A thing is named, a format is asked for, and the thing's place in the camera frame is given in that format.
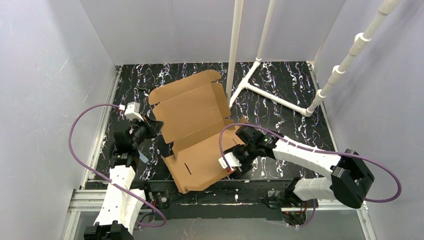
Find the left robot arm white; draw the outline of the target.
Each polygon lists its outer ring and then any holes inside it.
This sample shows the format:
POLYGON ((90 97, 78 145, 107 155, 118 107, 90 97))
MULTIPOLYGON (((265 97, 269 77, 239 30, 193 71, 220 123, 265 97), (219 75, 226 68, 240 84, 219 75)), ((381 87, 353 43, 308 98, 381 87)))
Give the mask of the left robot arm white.
POLYGON ((110 182, 94 224, 84 230, 85 240, 134 238, 133 231, 141 207, 150 199, 146 183, 132 187, 141 159, 138 148, 144 140, 155 138, 162 126, 162 121, 142 116, 141 119, 132 119, 125 130, 114 133, 110 153, 110 182))

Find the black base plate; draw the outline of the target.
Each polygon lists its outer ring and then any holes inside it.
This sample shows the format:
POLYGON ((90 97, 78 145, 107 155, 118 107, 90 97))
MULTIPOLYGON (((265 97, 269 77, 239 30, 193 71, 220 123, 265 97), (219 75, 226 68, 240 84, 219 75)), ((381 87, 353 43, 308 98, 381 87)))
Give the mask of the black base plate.
POLYGON ((301 220, 317 201, 285 195, 288 180, 221 180, 203 191, 180 193, 172 180, 149 181, 156 207, 168 220, 266 219, 280 221, 292 212, 301 220))

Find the light blue tube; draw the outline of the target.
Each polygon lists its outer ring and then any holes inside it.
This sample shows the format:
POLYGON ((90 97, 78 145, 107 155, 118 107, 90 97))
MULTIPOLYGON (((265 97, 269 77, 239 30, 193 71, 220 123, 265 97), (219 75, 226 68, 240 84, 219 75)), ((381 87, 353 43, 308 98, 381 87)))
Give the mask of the light blue tube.
POLYGON ((147 164, 149 162, 149 159, 141 151, 138 151, 138 154, 139 160, 142 161, 144 164, 147 164))

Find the brown cardboard box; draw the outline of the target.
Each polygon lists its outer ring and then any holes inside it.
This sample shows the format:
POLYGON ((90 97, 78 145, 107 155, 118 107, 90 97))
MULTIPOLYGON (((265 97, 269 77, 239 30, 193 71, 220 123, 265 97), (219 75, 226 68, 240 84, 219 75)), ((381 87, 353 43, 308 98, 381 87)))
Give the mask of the brown cardboard box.
POLYGON ((204 70, 152 90, 148 103, 157 121, 163 122, 161 135, 172 144, 173 154, 163 157, 178 191, 204 191, 228 177, 222 167, 222 151, 242 144, 230 119, 221 74, 204 70))

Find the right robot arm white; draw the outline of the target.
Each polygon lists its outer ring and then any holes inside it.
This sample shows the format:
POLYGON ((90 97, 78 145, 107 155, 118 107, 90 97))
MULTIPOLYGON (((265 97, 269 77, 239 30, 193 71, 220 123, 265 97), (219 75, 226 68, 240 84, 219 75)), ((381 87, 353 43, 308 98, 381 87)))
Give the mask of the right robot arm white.
POLYGON ((294 163, 321 176, 293 179, 284 191, 283 199, 286 201, 337 200, 347 207, 359 209, 375 180, 355 152, 312 148, 275 131, 259 131, 247 123, 241 124, 236 136, 243 143, 222 151, 218 160, 227 171, 240 170, 256 157, 269 157, 294 163))

